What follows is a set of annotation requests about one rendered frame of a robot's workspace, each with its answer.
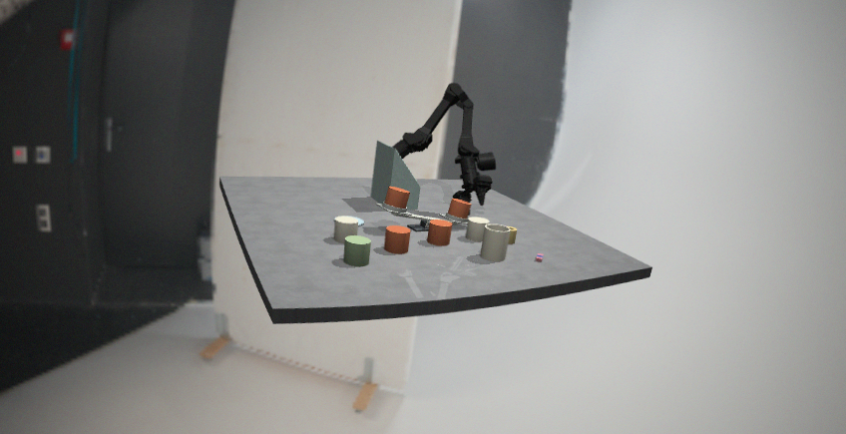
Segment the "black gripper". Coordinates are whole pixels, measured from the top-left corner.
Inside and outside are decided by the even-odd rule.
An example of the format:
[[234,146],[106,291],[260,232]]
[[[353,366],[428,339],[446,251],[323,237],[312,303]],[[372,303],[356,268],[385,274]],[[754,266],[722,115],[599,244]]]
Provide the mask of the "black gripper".
[[454,194],[453,199],[469,203],[472,197],[471,192],[476,191],[478,202],[482,206],[484,204],[486,189],[491,185],[492,178],[486,175],[479,175],[476,169],[470,168],[462,172],[460,179],[463,179],[464,185],[462,189],[465,189],[465,191],[458,191]]

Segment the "brown cup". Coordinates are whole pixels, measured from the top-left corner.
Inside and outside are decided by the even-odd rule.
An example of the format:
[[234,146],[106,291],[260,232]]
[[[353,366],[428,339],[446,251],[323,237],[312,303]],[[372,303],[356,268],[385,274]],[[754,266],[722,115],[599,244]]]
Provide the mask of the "brown cup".
[[462,200],[452,199],[448,214],[454,217],[468,218],[471,205],[472,204]]
[[385,203],[396,208],[406,209],[409,195],[410,192],[408,191],[395,187],[388,187]]
[[409,247],[410,231],[404,226],[388,226],[384,239],[385,250],[391,253],[406,253]]
[[429,223],[427,242],[437,246],[450,244],[452,224],[446,220],[432,219]]

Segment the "green cylinder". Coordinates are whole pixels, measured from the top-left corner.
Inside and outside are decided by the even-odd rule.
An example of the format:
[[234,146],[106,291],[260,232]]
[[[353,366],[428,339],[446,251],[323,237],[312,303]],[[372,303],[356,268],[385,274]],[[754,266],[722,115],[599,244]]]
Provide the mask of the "green cylinder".
[[361,235],[345,238],[344,262],[351,266],[365,266],[369,263],[371,239]]

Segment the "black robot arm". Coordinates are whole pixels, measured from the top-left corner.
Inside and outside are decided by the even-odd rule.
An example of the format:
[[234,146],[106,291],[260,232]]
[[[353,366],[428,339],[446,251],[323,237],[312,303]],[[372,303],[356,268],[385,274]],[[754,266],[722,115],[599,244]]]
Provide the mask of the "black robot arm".
[[455,159],[455,164],[461,163],[462,172],[470,168],[476,169],[475,162],[477,163],[477,169],[480,171],[496,170],[496,159],[493,152],[479,154],[480,152],[473,146],[471,133],[473,103],[468,96],[466,96],[461,86],[455,83],[450,83],[448,85],[442,101],[434,113],[429,117],[425,125],[419,128],[414,134],[404,133],[402,137],[403,140],[399,141],[392,147],[397,150],[402,159],[409,153],[421,152],[428,149],[429,144],[433,141],[433,131],[452,105],[457,105],[464,110],[462,133],[458,148],[459,155]]

